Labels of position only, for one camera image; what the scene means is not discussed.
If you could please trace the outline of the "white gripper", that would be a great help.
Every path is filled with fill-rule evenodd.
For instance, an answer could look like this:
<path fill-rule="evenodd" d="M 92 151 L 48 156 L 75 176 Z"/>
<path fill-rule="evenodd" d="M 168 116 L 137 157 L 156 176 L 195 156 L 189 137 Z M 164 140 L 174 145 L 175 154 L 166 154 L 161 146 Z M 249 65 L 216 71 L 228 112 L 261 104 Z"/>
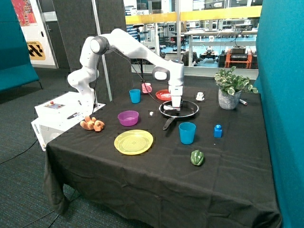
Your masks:
<path fill-rule="evenodd" d="M 172 107 L 180 107 L 181 105 L 181 98 L 183 94 L 183 86 L 173 86 L 170 85 L 168 90 L 171 95 L 171 104 Z"/>

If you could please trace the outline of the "blue cup near arm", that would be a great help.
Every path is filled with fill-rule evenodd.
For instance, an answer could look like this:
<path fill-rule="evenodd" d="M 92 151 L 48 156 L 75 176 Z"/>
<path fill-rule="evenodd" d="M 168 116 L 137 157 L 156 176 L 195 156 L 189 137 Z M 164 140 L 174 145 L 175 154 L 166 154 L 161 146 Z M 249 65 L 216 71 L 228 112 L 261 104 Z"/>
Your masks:
<path fill-rule="evenodd" d="M 131 89 L 129 91 L 130 99 L 133 104 L 140 103 L 141 100 L 141 91 L 140 89 Z"/>

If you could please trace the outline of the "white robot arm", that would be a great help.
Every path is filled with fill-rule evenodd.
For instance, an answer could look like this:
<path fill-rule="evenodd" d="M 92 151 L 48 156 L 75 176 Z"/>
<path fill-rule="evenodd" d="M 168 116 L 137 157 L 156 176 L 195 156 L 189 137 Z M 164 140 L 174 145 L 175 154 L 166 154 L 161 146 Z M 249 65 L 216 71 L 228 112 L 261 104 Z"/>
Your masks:
<path fill-rule="evenodd" d="M 81 50 L 80 64 L 82 67 L 68 75 L 68 83 L 80 94 L 83 113 L 91 113 L 96 104 L 95 90 L 89 84 L 99 77 L 97 65 L 100 56 L 116 49 L 128 58 L 145 59 L 154 64 L 152 76 L 156 80 L 168 82 L 171 107 L 180 108 L 183 95 L 184 63 L 177 59 L 163 59 L 136 41 L 127 32 L 116 28 L 110 34 L 88 37 Z"/>

